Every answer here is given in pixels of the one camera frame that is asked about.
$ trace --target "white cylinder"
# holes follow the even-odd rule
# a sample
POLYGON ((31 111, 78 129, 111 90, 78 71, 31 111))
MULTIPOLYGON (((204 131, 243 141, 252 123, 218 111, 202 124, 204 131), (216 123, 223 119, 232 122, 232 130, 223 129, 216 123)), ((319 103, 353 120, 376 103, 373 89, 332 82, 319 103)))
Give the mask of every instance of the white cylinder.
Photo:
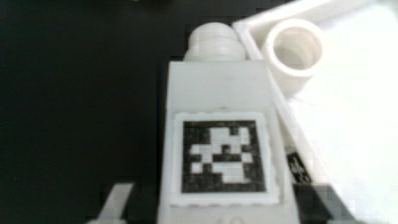
POLYGON ((321 62, 321 30, 301 19, 287 19, 273 26, 261 47, 269 72, 284 93, 300 90, 321 62))
POLYGON ((237 36, 230 27, 223 23, 206 23, 195 28, 190 34, 188 47, 193 47, 198 42, 218 37, 237 41, 237 36))
POLYGON ((236 40, 227 38, 209 38, 188 49, 184 61, 243 61, 245 49, 236 40))

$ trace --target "white plastic housing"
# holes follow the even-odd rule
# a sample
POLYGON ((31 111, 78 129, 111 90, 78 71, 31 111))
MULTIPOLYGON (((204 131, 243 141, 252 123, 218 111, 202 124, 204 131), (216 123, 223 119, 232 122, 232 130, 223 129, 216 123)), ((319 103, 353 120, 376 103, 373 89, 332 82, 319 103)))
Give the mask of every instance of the white plastic housing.
POLYGON ((282 148, 277 114, 271 103, 269 80, 261 61, 239 62, 172 62, 168 68, 166 124, 163 147, 161 197, 158 224, 298 224, 296 205, 291 190, 289 170, 282 148), (275 186, 278 188, 277 204, 248 205, 237 203, 191 203, 175 205, 174 139, 175 119, 181 114, 257 114, 266 122, 269 136, 269 160, 273 164, 275 186))

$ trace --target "white tube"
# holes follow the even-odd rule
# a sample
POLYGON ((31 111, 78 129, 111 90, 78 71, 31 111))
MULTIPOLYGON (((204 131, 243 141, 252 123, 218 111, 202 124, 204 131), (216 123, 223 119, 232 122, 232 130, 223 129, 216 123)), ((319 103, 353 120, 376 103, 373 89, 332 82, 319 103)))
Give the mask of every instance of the white tube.
POLYGON ((316 25, 301 19, 277 23, 261 52, 282 92, 293 93, 312 77, 321 61, 323 41, 316 25))

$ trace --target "black background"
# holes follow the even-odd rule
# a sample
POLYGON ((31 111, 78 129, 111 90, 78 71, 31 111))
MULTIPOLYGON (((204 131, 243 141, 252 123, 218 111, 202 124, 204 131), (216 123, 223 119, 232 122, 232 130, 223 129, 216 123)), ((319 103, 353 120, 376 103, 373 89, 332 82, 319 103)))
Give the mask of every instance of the black background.
POLYGON ((0 223, 85 223, 111 184, 154 223, 166 64, 282 0, 0 0, 0 223))

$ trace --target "qr-like code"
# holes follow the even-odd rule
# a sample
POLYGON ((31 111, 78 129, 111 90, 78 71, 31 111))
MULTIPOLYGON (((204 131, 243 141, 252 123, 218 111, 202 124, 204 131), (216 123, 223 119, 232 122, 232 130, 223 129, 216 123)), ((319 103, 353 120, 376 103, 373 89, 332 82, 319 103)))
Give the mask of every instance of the qr-like code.
POLYGON ((264 192, 255 121, 182 122, 182 193, 264 192))

